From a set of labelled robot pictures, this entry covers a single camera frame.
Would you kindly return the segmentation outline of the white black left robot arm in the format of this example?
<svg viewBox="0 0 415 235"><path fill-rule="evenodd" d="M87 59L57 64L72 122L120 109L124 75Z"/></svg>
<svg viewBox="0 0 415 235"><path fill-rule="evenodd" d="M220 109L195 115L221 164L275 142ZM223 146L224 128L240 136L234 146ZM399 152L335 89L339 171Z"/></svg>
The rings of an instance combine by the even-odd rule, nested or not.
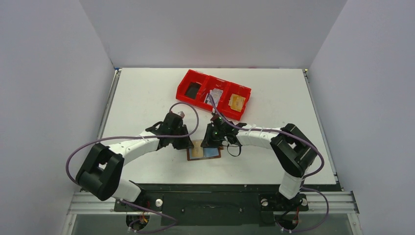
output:
<svg viewBox="0 0 415 235"><path fill-rule="evenodd" d="M75 182L101 201L110 197L123 199L133 210L143 209L146 197L139 186L121 177L123 167L140 156L169 145L177 150L193 148L183 119L183 112L169 112L163 121L146 128L132 140L110 145L94 144Z"/></svg>

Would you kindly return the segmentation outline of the yellow credit card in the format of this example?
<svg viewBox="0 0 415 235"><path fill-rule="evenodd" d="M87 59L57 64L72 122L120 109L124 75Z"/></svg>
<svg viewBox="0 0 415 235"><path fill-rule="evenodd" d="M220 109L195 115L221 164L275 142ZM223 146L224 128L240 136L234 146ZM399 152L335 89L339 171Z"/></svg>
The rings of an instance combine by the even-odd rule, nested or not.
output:
<svg viewBox="0 0 415 235"><path fill-rule="evenodd" d="M204 149L201 147L202 140L192 141L194 147L189 150L189 158L191 160L199 160L204 157Z"/></svg>

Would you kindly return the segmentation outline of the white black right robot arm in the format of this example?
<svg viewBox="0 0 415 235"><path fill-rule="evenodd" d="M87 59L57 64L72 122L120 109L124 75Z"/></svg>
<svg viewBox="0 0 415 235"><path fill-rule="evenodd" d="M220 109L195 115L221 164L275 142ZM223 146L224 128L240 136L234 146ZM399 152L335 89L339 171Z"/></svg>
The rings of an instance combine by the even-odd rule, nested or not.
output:
<svg viewBox="0 0 415 235"><path fill-rule="evenodd" d="M264 128L241 122L234 124L218 114L214 114L210 121L201 147L235 145L272 150L284 170L276 195L277 205L288 209L295 204L306 171L317 156L315 146L297 126L288 123L281 128Z"/></svg>

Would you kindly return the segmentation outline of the brown leather card holder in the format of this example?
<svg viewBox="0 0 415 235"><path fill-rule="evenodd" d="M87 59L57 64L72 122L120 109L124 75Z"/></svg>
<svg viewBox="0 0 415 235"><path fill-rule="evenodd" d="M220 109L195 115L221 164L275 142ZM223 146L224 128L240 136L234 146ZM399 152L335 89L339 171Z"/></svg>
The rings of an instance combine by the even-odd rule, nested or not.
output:
<svg viewBox="0 0 415 235"><path fill-rule="evenodd" d="M218 148L210 148L210 147L203 147L204 149L204 157L199 160L191 160L189 158L189 150L191 148L186 150L186 158L188 161L199 161L199 160L209 160L209 159L217 159L221 158L221 151L224 149L223 147Z"/></svg>

